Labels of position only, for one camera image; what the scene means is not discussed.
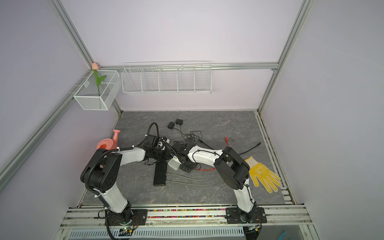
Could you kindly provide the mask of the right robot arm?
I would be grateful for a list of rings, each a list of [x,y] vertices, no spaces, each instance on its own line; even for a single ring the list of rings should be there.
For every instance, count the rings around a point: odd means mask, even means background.
[[[252,211],[255,202],[249,189],[250,166],[234,149],[225,147],[223,150],[211,150],[175,143],[171,146],[171,154],[184,167],[213,167],[227,186],[234,190],[238,209],[246,214]]]

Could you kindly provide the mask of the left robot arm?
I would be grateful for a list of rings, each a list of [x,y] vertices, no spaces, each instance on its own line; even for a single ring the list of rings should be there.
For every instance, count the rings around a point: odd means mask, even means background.
[[[121,193],[117,179],[122,166],[154,159],[154,164],[166,163],[172,157],[167,138],[161,138],[159,126],[150,124],[145,138],[129,148],[99,148],[81,174],[86,190],[95,195],[111,213],[128,215],[130,203]]]

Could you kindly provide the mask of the black network switch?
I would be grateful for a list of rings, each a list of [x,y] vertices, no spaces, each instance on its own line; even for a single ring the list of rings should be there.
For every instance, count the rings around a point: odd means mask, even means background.
[[[167,166],[167,162],[156,163],[153,181],[154,187],[163,187],[166,185]]]

